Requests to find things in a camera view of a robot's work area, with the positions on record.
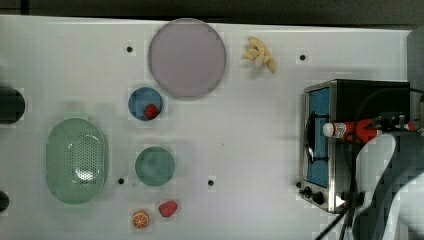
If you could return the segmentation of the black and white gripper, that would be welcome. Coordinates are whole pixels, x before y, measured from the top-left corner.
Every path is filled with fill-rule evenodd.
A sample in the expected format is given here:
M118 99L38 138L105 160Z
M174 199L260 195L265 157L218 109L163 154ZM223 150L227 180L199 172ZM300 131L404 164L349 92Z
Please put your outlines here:
M409 120L409 116L402 112L380 113L373 120L372 126L383 132L415 130L415 125Z

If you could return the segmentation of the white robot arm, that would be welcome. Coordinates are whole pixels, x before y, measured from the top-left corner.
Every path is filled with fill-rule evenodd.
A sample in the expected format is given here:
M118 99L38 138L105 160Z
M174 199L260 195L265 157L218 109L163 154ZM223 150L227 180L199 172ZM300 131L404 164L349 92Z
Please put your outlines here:
M423 133L400 115L363 120L356 131L365 142L356 157L351 240L394 240L400 212L423 231Z

